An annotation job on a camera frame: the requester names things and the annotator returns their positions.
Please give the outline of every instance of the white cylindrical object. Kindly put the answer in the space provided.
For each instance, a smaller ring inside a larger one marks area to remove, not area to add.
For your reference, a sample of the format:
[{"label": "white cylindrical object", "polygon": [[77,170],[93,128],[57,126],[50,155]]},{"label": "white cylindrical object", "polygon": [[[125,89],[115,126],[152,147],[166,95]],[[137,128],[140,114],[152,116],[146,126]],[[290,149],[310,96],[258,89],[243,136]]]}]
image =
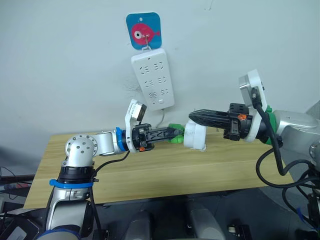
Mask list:
[{"label": "white cylindrical object", "polygon": [[187,148],[204,151],[206,149],[207,127],[189,119],[184,129],[183,145]]}]

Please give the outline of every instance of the electrical outlet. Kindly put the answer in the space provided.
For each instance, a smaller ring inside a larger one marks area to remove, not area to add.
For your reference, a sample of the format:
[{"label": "electrical outlet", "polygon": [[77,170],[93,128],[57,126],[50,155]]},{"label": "electrical outlet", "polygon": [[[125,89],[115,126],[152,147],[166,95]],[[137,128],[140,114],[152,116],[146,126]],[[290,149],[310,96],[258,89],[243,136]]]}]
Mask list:
[{"label": "electrical outlet", "polygon": [[148,109],[165,109],[175,104],[174,90],[165,50],[158,48],[131,58]]}]

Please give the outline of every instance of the white wall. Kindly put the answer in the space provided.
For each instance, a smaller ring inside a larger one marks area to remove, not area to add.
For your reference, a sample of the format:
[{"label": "white wall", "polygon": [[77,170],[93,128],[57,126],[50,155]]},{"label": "white wall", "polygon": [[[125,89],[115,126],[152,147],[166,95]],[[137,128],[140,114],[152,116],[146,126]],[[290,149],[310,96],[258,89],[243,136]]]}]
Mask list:
[{"label": "white wall", "polygon": [[274,109],[305,112],[320,96],[319,9],[319,0],[2,0],[1,164],[32,173],[50,135],[124,126],[131,98],[143,100],[129,13],[161,19],[176,99],[165,124],[241,103],[238,77],[255,68]]}]

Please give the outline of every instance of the white cable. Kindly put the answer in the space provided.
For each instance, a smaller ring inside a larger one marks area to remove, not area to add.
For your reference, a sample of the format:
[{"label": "white cable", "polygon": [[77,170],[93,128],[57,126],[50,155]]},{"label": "white cable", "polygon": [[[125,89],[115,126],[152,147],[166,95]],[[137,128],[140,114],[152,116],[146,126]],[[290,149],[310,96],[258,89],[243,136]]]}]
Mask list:
[{"label": "white cable", "polygon": [[161,118],[161,121],[155,126],[156,129],[160,126],[160,124],[162,124],[162,122],[165,119],[165,109],[163,108],[161,109],[161,111],[162,111],[162,118]]}]

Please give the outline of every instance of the sticker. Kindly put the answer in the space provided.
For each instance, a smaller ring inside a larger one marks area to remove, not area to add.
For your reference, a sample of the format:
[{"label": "sticker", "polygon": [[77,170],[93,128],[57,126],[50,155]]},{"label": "sticker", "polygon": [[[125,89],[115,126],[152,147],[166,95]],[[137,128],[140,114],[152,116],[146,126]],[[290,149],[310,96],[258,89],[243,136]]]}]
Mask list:
[{"label": "sticker", "polygon": [[155,12],[132,13],[126,16],[126,25],[132,46],[141,50],[147,46],[158,49],[161,47],[160,17]]}]

